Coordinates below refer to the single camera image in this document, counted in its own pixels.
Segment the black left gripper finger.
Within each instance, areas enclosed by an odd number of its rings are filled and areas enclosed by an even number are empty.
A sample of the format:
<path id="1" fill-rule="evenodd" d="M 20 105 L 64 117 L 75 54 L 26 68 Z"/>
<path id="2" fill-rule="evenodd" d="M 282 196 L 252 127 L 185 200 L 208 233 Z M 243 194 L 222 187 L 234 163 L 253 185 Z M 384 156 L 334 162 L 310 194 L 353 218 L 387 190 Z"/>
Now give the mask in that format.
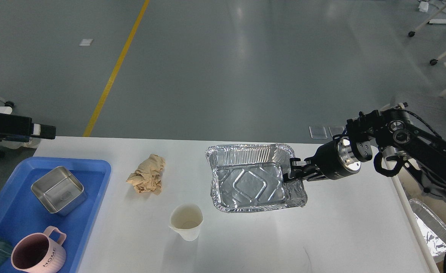
<path id="1" fill-rule="evenodd" d="M 33 123 L 27 116 L 0 113 L 0 141 L 29 142 L 31 138 L 53 140 L 56 127 Z"/>

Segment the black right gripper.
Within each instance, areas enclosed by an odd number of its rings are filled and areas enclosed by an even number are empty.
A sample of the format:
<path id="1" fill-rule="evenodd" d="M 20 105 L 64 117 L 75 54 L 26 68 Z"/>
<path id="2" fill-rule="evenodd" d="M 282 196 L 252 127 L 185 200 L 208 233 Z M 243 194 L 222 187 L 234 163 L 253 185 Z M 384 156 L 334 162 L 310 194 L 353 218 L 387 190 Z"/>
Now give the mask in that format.
<path id="1" fill-rule="evenodd" d="M 338 180 L 360 172 L 361 162 L 354 156 L 351 142 L 346 138 L 336 139 L 320 146 L 312 157 L 304 160 L 289 159 L 290 171 L 283 173 L 283 183 L 295 180 L 318 181 L 322 175 Z"/>

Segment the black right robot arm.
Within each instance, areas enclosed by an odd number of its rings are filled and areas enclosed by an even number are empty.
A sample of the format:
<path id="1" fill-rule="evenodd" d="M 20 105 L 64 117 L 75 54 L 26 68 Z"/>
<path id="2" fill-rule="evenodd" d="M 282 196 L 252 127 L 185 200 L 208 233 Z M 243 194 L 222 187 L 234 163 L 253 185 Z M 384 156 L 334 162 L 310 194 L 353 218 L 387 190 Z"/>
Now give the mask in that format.
<path id="1" fill-rule="evenodd" d="M 359 112 L 315 155 L 291 158 L 283 183 L 338 180 L 358 173 L 360 163 L 373 161 L 375 171 L 386 177 L 405 168 L 425 195 L 446 202 L 446 141 L 406 107 L 401 103 L 384 111 Z"/>

